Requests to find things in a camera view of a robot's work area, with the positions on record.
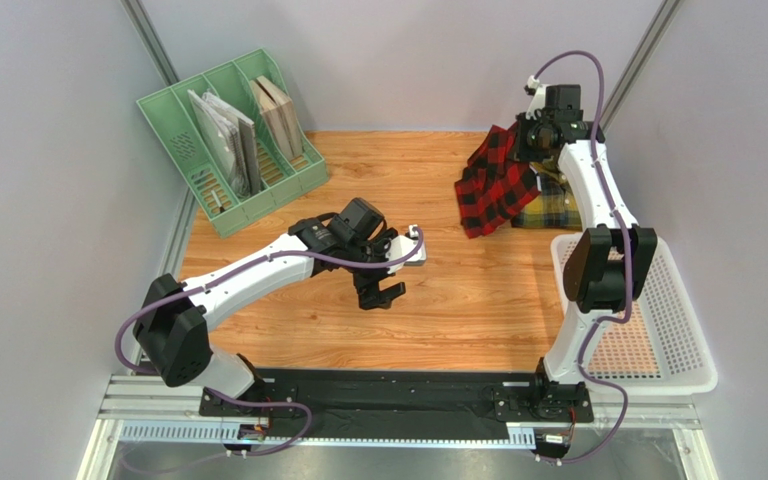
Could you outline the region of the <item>red black plaid shirt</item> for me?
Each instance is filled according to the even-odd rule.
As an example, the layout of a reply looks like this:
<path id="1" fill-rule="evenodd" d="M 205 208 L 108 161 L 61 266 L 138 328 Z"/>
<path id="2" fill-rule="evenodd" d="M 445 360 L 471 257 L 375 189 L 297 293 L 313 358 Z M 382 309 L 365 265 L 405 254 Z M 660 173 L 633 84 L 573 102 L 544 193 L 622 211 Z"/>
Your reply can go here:
<path id="1" fill-rule="evenodd" d="M 515 161 L 517 126 L 494 125 L 454 183 L 460 224 L 470 239 L 487 236 L 539 197 L 536 172 Z"/>

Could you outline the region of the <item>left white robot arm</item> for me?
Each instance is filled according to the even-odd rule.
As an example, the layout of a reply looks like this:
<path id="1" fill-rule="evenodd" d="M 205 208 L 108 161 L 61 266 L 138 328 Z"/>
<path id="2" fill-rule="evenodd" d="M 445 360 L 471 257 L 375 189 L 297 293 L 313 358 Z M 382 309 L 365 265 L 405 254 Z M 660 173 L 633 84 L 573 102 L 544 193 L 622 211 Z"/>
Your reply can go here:
<path id="1" fill-rule="evenodd" d="M 240 399 L 258 376 L 243 355 L 211 342 L 224 321 L 274 291 L 339 269 L 351 274 L 360 309 L 388 309 L 406 286 L 382 287 L 381 281 L 426 259 L 419 226 L 400 233 L 376 207 L 354 198 L 340 212 L 296 222 L 266 247 L 216 271 L 187 280 L 155 278 L 142 307 L 122 326 L 149 361 L 130 368 L 158 376 L 169 388 L 193 385 Z"/>

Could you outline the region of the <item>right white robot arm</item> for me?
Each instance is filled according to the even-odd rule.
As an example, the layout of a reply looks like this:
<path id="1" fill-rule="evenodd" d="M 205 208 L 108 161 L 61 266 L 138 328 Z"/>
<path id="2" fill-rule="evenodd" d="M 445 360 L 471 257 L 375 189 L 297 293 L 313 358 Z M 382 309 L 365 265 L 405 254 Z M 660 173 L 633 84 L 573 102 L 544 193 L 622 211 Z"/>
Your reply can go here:
<path id="1" fill-rule="evenodd" d="M 599 124 L 584 118 L 580 86 L 530 78 L 525 90 L 532 100 L 517 116 L 514 158 L 529 165 L 555 163 L 574 194 L 582 225 L 561 273 L 568 301 L 562 328 L 536 369 L 541 397 L 573 399 L 584 393 L 583 372 L 608 324 L 629 320 L 657 235 L 639 226 L 625 206 Z"/>

